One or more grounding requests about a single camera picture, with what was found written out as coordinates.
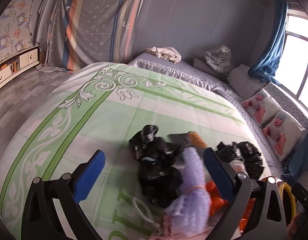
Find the blue stripe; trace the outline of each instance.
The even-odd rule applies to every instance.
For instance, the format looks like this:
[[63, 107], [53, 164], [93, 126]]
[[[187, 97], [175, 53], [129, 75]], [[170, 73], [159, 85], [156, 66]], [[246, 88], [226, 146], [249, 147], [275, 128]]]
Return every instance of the blue stripe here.
[[113, 32], [112, 32], [112, 38], [111, 38], [111, 46], [110, 46], [110, 62], [113, 61], [113, 54], [114, 54], [114, 40], [116, 36], [117, 31], [117, 24], [118, 24], [118, 16], [123, 6], [123, 0], [119, 0], [118, 7], [116, 10], [115, 18], [114, 18], [114, 25], [113, 25]]
[[[64, 31], [65, 31], [65, 37], [66, 37], [66, 30], [67, 27], [69, 26], [69, 13], [70, 13], [70, 8], [67, 10], [66, 7], [72, 5], [73, 0], [67, 0], [65, 4], [65, 14], [63, 18], [63, 25], [64, 25]], [[64, 49], [63, 49], [63, 57], [62, 57], [62, 63], [65, 67], [67, 67], [69, 63], [69, 58], [70, 58], [70, 44], [69, 41], [64, 41]]]

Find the window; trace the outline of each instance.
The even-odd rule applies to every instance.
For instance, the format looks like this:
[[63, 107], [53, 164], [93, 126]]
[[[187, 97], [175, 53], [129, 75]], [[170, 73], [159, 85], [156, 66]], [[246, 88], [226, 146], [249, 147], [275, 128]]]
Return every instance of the window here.
[[308, 20], [289, 15], [275, 79], [308, 109]]

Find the green blanket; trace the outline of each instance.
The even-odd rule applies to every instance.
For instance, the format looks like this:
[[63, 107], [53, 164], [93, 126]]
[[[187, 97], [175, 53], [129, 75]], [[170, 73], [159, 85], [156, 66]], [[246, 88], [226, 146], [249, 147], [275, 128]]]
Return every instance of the green blanket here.
[[[243, 118], [224, 98], [178, 79], [123, 64], [91, 64], [56, 89], [15, 134], [0, 161], [0, 216], [20, 239], [22, 211], [34, 177], [58, 179], [100, 149], [106, 165], [80, 203], [103, 239], [147, 239], [152, 226], [132, 206], [142, 198], [138, 163], [128, 140], [146, 124], [158, 136], [197, 131], [208, 146], [257, 145]], [[264, 176], [269, 169], [264, 161]], [[75, 238], [55, 201], [68, 236]], [[161, 210], [152, 206], [159, 218]]]

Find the cartoon print fabric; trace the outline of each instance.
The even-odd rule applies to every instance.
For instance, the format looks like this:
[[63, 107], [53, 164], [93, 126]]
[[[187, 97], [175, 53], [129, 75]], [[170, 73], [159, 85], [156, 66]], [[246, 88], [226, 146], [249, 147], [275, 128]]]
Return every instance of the cartoon print fabric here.
[[304, 128], [288, 112], [280, 110], [263, 133], [272, 145], [279, 160], [283, 160], [290, 153]]
[[12, 0], [0, 16], [0, 62], [32, 47], [33, 0]]
[[257, 92], [250, 99], [243, 101], [242, 104], [258, 124], [263, 124], [270, 120], [281, 109], [278, 102], [264, 89]]

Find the blue curtain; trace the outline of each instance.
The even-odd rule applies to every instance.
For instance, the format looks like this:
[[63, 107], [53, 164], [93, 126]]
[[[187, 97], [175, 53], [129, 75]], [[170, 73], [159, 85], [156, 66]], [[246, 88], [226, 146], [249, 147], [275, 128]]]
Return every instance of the blue curtain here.
[[290, 175], [295, 179], [298, 179], [305, 170], [308, 170], [308, 133], [299, 144], [291, 162], [289, 163], [288, 169]]
[[287, 10], [287, 0], [275, 0], [272, 41], [265, 53], [259, 58], [257, 64], [248, 70], [249, 76], [257, 78], [262, 82], [273, 82], [274, 84], [279, 84], [274, 79], [274, 76], [284, 47]]

